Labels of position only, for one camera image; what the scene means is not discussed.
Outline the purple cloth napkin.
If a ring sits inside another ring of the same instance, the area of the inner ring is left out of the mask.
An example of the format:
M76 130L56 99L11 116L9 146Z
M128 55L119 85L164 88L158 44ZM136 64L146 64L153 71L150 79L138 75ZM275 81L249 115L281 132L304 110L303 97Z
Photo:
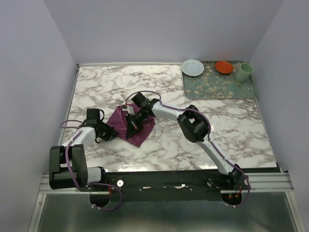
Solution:
M127 132L127 121L126 114L127 110L123 109L122 106L117 106L109 120L107 125L114 127L118 132L118 137L127 141L128 143L140 147L141 144L148 138L150 132L155 126L155 118L153 116L148 116L148 118L143 122L143 128L133 135L131 138L126 139Z

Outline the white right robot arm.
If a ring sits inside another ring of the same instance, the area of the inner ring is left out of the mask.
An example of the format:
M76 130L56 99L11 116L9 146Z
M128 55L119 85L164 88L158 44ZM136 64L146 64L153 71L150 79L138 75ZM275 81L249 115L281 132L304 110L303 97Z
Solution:
M144 91L129 95L133 103L139 108L134 114L127 114L126 138L129 139L143 129L149 116L162 117L175 121L180 126L185 138L201 147L215 163L221 174L222 184L227 189L234 189L239 185L244 175L242 169L225 155L216 141L211 138L211 124L208 118L194 105L187 108L177 108L162 103L161 96L152 100L143 95Z

